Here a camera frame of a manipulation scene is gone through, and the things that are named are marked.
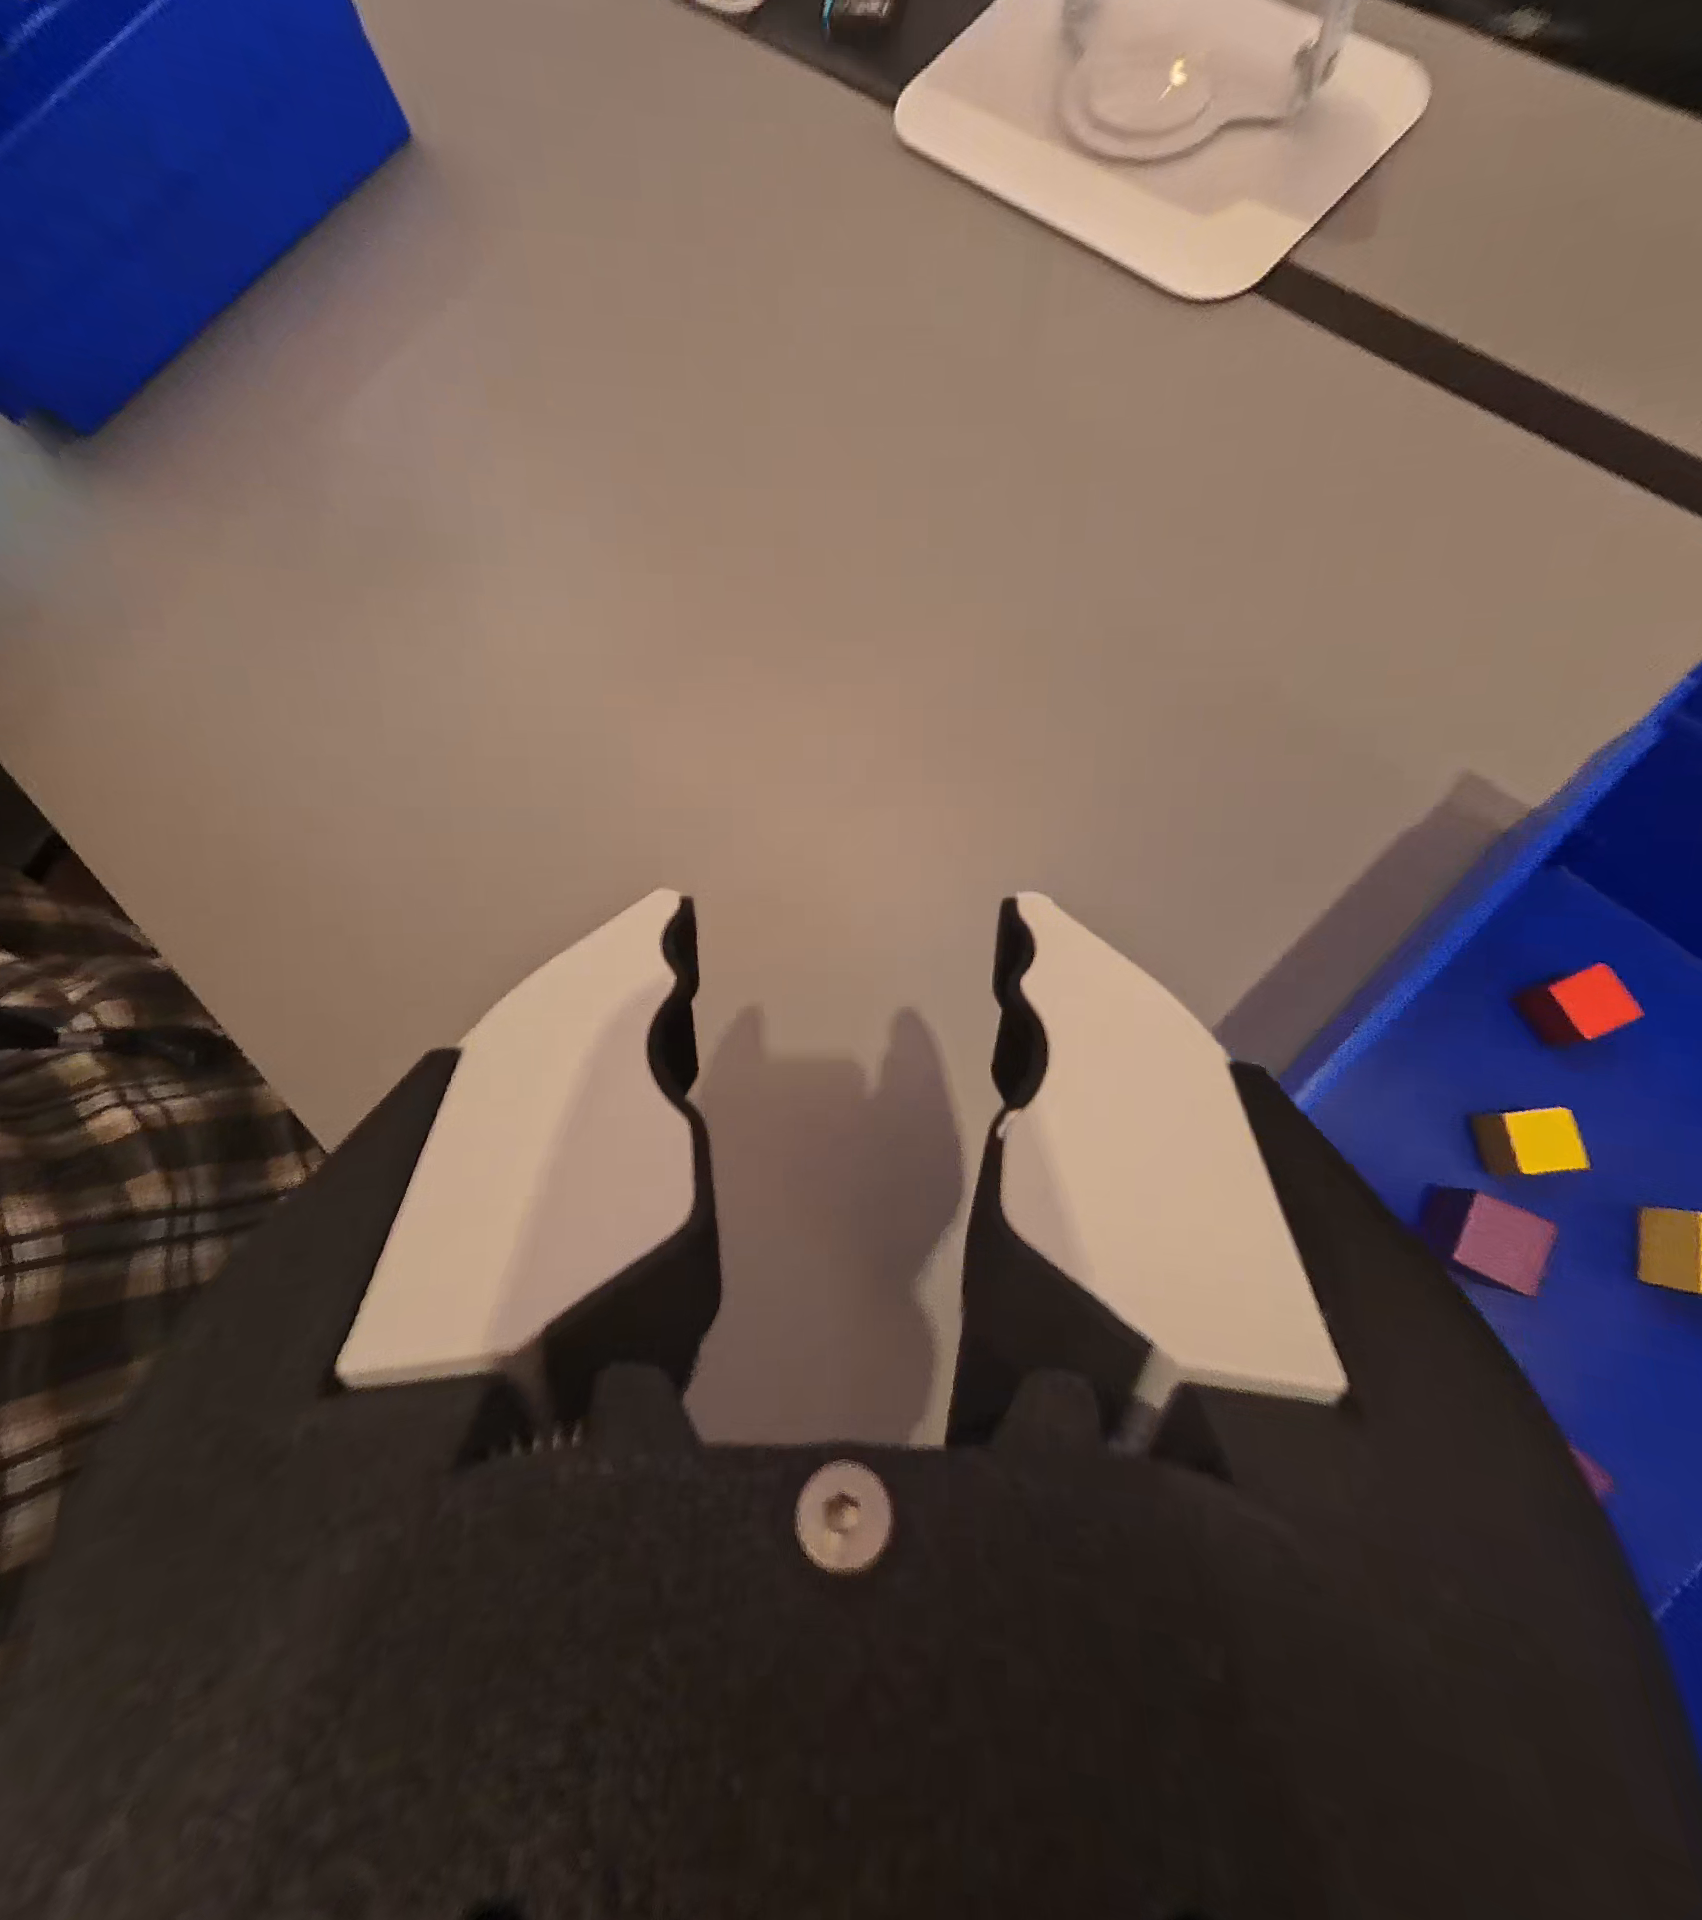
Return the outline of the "red wooden cube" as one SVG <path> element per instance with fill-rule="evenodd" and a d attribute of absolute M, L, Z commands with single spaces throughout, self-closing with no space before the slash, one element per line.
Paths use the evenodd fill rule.
<path fill-rule="evenodd" d="M 1644 1021 L 1638 996 L 1609 964 L 1530 981 L 1510 1006 L 1555 1050 L 1593 1047 Z"/>

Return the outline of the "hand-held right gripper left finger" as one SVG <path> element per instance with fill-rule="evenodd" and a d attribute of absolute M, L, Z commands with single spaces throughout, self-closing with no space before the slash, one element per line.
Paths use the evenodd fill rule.
<path fill-rule="evenodd" d="M 692 900 L 652 890 L 515 981 L 455 1047 L 360 1312 L 341 1385 L 690 1385 L 720 1312 L 692 1107 Z"/>

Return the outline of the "clear glass mug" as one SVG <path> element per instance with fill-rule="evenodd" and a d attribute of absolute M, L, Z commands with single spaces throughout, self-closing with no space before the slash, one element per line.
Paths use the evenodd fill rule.
<path fill-rule="evenodd" d="M 1358 5 L 1060 5 L 1057 110 L 1090 155 L 1160 162 L 1227 129 L 1291 125 Z"/>

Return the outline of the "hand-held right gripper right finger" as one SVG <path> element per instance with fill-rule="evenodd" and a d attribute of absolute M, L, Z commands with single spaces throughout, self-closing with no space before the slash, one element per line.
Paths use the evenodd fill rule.
<path fill-rule="evenodd" d="M 1180 1385 L 1350 1390 L 1236 1064 L 1046 894 L 1002 900 L 997 1118 L 963 1249 L 963 1404 L 1069 1370 L 1099 1409 Z"/>

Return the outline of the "blue plastic bin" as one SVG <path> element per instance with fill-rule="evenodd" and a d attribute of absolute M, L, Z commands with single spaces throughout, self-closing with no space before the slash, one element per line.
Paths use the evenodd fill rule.
<path fill-rule="evenodd" d="M 1591 964 L 1644 1021 L 1534 1042 L 1510 1002 Z M 1493 1190 L 1469 1116 L 1578 1118 L 1591 1173 L 1504 1188 L 1556 1227 L 1537 1296 L 1466 1293 L 1614 1475 L 1609 1525 L 1702 1758 L 1702 1296 L 1635 1280 L 1635 1215 L 1702 1212 L 1702 664 L 1511 827 L 1278 1081 L 1400 1221 L 1427 1188 Z"/>
<path fill-rule="evenodd" d="M 96 433 L 409 136 L 356 5 L 0 5 L 0 417 Z"/>

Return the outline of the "white monitor base pad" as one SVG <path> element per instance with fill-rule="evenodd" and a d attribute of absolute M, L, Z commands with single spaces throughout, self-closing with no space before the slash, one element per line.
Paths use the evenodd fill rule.
<path fill-rule="evenodd" d="M 1065 132 L 1060 73 L 1060 5 L 990 5 L 901 89 L 895 129 L 913 155 L 1195 304 L 1261 287 L 1432 104 L 1415 56 L 1350 30 L 1291 125 L 1139 168 Z"/>

